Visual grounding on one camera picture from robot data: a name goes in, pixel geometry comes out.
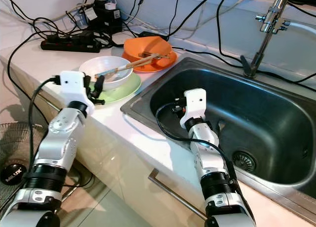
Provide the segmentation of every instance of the sink basin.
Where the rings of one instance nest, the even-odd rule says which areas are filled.
[[[238,178],[316,224],[316,102],[185,58],[121,109],[161,132],[156,110],[194,88],[206,90],[206,120]],[[187,137],[170,109],[160,120],[173,135]]]

